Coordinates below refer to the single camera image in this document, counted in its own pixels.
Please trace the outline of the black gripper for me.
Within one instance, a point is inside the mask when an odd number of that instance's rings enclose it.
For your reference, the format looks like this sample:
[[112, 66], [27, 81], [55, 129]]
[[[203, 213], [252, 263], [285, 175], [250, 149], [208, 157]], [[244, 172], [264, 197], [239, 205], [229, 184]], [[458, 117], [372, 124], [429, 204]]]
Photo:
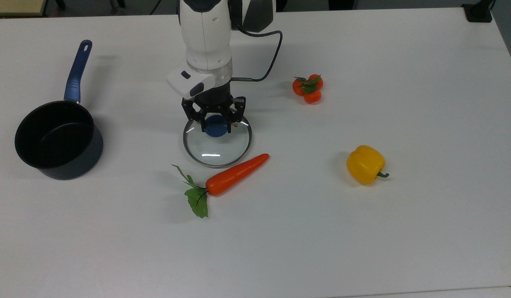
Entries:
[[214, 113], [227, 117], [229, 123], [227, 132], [231, 133], [231, 127], [236, 127], [244, 117], [246, 97], [233, 98], [231, 84], [226, 83], [221, 87], [214, 87], [202, 92], [194, 99], [182, 98], [181, 105], [188, 121], [198, 123], [202, 132], [205, 132], [206, 129], [206, 115]]

